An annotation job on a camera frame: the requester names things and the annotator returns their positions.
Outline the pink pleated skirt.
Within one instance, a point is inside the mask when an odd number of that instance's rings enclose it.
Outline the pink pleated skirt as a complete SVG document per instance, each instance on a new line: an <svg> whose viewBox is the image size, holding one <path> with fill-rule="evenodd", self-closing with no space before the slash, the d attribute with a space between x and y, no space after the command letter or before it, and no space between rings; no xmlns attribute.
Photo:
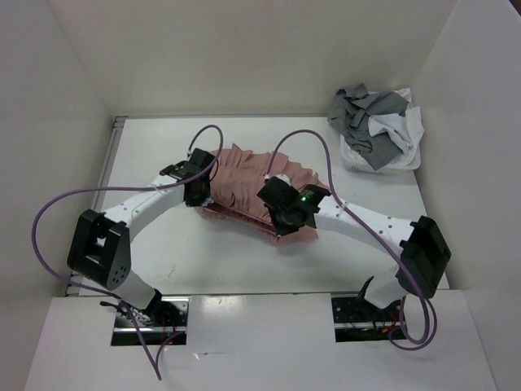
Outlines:
<svg viewBox="0 0 521 391"><path fill-rule="evenodd" d="M257 196L265 184L270 158L269 152L255 153L236 144L224 149L218 158L218 168L212 172L210 187L214 202L207 207L198 207L196 212L205 219L228 219L254 227L274 246L318 239L318 233L307 226L282 237L275 235L269 211Z"/></svg>

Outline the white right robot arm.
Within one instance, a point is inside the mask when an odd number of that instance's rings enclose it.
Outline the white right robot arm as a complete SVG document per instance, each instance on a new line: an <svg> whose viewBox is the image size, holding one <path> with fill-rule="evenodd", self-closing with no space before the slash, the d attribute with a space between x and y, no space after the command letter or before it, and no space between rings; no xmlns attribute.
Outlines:
<svg viewBox="0 0 521 391"><path fill-rule="evenodd" d="M377 319L390 304L409 294L426 300L436 294L451 251L432 218L410 221L384 215L317 185L298 191L278 177L268 179L257 196L268 209L277 236L307 226L347 236L391 256L396 265L369 278L361 289L357 311L362 318Z"/></svg>

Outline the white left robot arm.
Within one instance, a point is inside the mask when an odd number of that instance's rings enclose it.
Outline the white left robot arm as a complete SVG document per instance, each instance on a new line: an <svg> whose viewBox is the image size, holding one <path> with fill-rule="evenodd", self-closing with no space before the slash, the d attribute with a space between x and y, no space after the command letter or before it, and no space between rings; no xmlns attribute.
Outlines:
<svg viewBox="0 0 521 391"><path fill-rule="evenodd" d="M145 227L178 205L212 203L209 175L214 164L213 154L196 148L187 160L162 169L149 191L102 212L86 210L72 238L69 268L128 303L143 325L178 321L180 310L132 271L131 243Z"/></svg>

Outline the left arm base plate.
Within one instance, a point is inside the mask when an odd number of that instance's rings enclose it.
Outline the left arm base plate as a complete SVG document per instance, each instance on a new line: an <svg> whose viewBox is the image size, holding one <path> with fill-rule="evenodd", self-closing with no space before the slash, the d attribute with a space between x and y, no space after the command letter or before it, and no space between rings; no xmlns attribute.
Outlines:
<svg viewBox="0 0 521 391"><path fill-rule="evenodd" d="M169 337L167 345L184 345L187 337L187 321L190 308L189 297L164 297L166 312L155 320L134 310L134 317L147 345L160 346ZM141 342L127 309L116 305L112 328L111 346L137 346Z"/></svg>

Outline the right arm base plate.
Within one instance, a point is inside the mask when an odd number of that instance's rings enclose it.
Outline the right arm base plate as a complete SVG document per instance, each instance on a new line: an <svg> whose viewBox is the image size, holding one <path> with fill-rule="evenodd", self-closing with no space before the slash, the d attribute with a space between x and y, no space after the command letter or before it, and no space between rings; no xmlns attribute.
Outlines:
<svg viewBox="0 0 521 391"><path fill-rule="evenodd" d="M355 295L332 295L332 317L336 342L404 340L399 320L400 302L379 310Z"/></svg>

